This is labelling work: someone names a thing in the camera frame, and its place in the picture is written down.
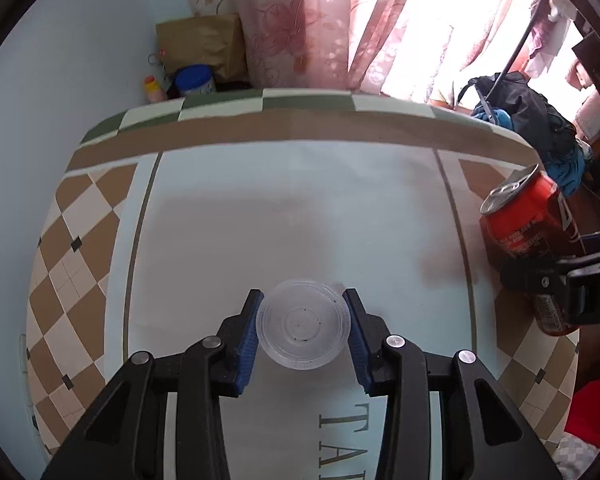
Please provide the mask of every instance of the red soda can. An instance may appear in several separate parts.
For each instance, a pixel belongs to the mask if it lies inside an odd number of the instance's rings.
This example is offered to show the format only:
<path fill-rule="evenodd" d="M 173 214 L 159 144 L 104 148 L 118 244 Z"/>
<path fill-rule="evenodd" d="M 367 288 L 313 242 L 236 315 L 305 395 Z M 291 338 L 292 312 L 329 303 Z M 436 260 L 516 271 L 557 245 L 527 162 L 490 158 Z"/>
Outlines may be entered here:
<path fill-rule="evenodd" d="M 584 256 L 576 222 L 558 185 L 538 165 L 514 173 L 489 193 L 480 223 L 514 258 Z M 577 329 L 565 321 L 553 296 L 536 295 L 534 313 L 540 329 L 554 336 Z"/>

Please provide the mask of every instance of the small bottle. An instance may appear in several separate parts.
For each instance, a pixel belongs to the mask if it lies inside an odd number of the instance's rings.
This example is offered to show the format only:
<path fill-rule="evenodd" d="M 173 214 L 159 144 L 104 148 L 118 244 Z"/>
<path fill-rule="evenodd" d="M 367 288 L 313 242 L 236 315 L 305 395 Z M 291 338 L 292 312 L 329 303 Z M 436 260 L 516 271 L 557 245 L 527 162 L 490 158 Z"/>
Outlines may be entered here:
<path fill-rule="evenodd" d="M 160 88 L 160 85 L 158 85 L 158 82 L 152 75 L 144 78 L 144 92 L 150 103 L 161 103 L 167 100 L 167 94 Z"/>

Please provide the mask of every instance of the plastic cup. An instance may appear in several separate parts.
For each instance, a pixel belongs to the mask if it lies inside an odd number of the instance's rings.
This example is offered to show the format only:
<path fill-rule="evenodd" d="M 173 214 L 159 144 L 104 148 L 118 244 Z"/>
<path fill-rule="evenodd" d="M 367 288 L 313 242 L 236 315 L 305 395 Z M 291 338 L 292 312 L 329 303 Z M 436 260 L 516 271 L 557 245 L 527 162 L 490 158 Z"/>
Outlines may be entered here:
<path fill-rule="evenodd" d="M 349 338 L 343 297 L 310 280 L 288 280 L 266 294 L 256 315 L 260 346 L 275 362 L 312 370 L 333 361 Z"/>

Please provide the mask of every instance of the paper bag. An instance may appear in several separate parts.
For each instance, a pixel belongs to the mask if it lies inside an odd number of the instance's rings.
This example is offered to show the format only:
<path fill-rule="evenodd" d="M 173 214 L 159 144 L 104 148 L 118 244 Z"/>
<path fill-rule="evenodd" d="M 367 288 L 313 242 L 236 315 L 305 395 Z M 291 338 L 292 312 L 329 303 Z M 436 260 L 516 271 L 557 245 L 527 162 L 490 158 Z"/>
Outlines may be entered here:
<path fill-rule="evenodd" d="M 247 81 L 242 25 L 237 14 L 199 16 L 155 26 L 158 58 L 169 74 L 206 64 L 216 81 Z"/>

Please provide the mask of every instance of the round plastic lid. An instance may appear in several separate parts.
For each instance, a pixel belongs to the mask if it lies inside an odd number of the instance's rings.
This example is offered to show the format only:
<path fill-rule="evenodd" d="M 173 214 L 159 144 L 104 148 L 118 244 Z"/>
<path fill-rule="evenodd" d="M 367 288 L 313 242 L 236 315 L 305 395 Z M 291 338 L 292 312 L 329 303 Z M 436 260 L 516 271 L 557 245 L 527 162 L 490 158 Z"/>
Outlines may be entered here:
<path fill-rule="evenodd" d="M 181 92 L 193 90 L 205 84 L 213 77 L 207 65 L 190 65 L 184 67 L 176 76 L 176 86 Z"/>
<path fill-rule="evenodd" d="M 349 338 L 351 316 L 331 287 L 310 280 L 288 280 L 266 294 L 256 315 L 262 349 L 275 362 L 295 370 L 329 363 Z"/>

